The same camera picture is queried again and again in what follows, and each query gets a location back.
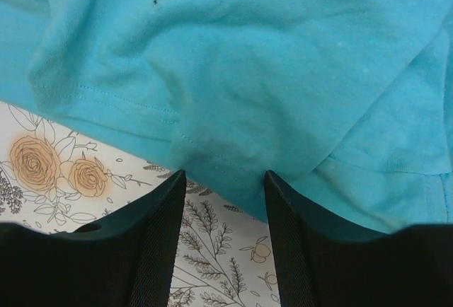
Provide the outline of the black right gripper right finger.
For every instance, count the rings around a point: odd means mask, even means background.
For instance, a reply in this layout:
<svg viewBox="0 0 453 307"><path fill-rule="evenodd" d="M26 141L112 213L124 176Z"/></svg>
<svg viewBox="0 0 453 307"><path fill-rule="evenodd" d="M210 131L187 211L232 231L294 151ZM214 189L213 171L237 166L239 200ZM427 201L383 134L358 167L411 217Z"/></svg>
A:
<svg viewBox="0 0 453 307"><path fill-rule="evenodd" d="M452 226L385 234L299 194L272 171L265 203L283 306L451 306Z"/></svg>

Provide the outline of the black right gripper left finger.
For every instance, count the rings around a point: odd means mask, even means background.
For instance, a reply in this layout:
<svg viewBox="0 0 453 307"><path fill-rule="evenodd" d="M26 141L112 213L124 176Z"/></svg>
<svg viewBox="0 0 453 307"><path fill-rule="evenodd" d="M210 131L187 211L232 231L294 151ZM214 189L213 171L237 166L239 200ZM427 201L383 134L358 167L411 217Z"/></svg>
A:
<svg viewBox="0 0 453 307"><path fill-rule="evenodd" d="M165 306L186 176L68 233L1 225L2 306Z"/></svg>

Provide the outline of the teal t shirt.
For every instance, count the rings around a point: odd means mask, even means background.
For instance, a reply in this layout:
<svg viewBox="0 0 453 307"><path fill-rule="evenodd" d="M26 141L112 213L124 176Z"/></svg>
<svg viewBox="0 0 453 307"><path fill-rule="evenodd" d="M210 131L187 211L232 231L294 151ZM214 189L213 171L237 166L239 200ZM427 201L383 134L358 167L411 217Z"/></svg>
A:
<svg viewBox="0 0 453 307"><path fill-rule="evenodd" d="M263 176L452 221L452 0L1 0L1 99L265 220Z"/></svg>

